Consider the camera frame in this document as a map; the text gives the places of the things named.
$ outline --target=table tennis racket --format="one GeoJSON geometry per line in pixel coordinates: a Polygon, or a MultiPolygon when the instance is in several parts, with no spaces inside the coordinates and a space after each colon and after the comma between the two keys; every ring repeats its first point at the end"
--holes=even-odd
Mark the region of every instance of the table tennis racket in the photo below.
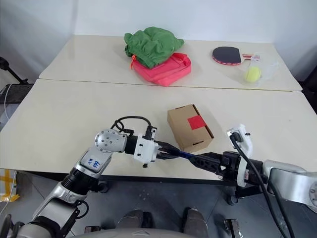
{"type": "Polygon", "coordinates": [[[252,56],[252,54],[240,54],[238,48],[229,46],[217,47],[212,52],[214,61],[224,65],[239,65],[244,60],[250,60],[252,56]]]}

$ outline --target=red square label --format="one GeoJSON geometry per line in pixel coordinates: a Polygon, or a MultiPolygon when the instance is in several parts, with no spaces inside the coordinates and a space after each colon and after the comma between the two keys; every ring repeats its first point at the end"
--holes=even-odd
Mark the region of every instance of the red square label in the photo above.
{"type": "Polygon", "coordinates": [[[204,119],[200,115],[194,116],[192,118],[188,118],[187,120],[192,130],[206,126],[204,119]]]}

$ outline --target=gray floor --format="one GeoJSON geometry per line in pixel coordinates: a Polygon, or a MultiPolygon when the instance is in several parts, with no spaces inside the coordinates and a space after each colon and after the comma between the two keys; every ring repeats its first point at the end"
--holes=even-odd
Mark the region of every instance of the gray floor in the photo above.
{"type": "MultiPolygon", "coordinates": [[[[19,174],[20,199],[10,203],[5,214],[14,222],[28,222],[56,182],[47,178],[19,174]]],[[[90,211],[76,222],[69,237],[82,234],[85,226],[114,228],[119,219],[136,208],[152,213],[157,228],[178,231],[186,207],[197,208],[208,223],[210,238],[230,238],[223,229],[224,218],[239,221],[244,238],[280,238],[262,195],[241,199],[235,206],[224,200],[224,188],[213,185],[148,182],[114,182],[106,194],[90,193],[90,211]]],[[[302,204],[285,202],[296,237],[317,237],[317,214],[302,204]]]]}

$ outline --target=yellow ball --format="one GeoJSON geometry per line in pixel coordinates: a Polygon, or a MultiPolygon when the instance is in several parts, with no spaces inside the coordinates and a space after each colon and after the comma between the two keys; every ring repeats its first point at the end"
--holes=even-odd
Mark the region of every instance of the yellow ball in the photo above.
{"type": "Polygon", "coordinates": [[[254,83],[258,81],[258,79],[261,77],[261,70],[259,67],[252,66],[249,68],[249,70],[245,74],[245,80],[249,83],[254,83]]]}

